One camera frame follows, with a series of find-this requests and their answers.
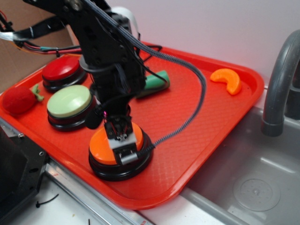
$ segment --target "orange tray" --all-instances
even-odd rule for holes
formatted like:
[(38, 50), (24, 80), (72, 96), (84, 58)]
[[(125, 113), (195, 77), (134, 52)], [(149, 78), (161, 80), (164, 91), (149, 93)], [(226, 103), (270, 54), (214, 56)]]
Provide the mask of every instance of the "orange tray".
[[(168, 48), (163, 52), (189, 61), (203, 72), (207, 79), (205, 101), (195, 120), (179, 135), (158, 145), (148, 167), (129, 180), (103, 181), (94, 175), (88, 162), (88, 149), (95, 130), (82, 128), (60, 132), (50, 126), (46, 105), (52, 94), (41, 83), (41, 70), (15, 86), (31, 88), (40, 83), (44, 101), (18, 117), (2, 109), (0, 116), (114, 203), (133, 210), (153, 208), (179, 194), (264, 88), (262, 78), (251, 69)], [(153, 58), (146, 65), (153, 71), (166, 70), (171, 80), (169, 89), (130, 102), (132, 121), (155, 142), (177, 129), (191, 115), (198, 103), (201, 86), (191, 71), (177, 64)], [(211, 73), (220, 68), (230, 68), (239, 74), (242, 80), (239, 94), (231, 96), (224, 83), (209, 80)], [(88, 87), (90, 84), (90, 79), (84, 82)]]

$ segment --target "toy orange slice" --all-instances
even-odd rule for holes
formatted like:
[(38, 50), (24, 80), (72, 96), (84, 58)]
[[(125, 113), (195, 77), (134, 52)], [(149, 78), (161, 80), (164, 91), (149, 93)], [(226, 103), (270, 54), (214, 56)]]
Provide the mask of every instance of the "toy orange slice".
[(239, 75), (232, 69), (218, 69), (211, 74), (210, 80), (227, 83), (226, 89), (231, 95), (236, 95), (242, 88)]

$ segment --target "green button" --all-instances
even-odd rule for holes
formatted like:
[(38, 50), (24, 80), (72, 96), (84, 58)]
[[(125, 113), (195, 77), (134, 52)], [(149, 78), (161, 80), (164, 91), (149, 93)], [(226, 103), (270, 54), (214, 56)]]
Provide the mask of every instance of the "green button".
[(82, 85), (72, 85), (57, 91), (49, 99), (47, 109), (57, 118), (66, 118), (82, 112), (90, 103), (90, 90)]

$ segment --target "stainless steel sink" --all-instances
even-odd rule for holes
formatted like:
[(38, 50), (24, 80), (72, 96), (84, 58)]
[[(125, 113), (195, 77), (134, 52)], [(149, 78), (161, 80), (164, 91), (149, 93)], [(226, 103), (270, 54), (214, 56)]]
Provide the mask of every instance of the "stainless steel sink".
[(283, 134), (267, 137), (261, 117), (251, 109), (188, 183), (193, 194), (182, 195), (229, 224), (300, 224), (300, 123), (286, 118)]

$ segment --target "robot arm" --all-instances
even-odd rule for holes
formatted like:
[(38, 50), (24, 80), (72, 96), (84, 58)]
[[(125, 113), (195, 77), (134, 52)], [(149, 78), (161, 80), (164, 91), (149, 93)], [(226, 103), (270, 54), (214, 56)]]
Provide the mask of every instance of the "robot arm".
[[(121, 164), (124, 155), (136, 148), (126, 142), (133, 134), (129, 101), (145, 86), (143, 61), (132, 44), (102, 21), (90, 8), (79, 0), (24, 0), (59, 17), (63, 24), (69, 24), (77, 37), (82, 57), (81, 67), (92, 74), (94, 89), (101, 105), (90, 113), (89, 128), (97, 128), (102, 119), (108, 139), (118, 151), (116, 161)], [(119, 26), (130, 32), (129, 20), (111, 12), (104, 0), (94, 3), (107, 13)]]

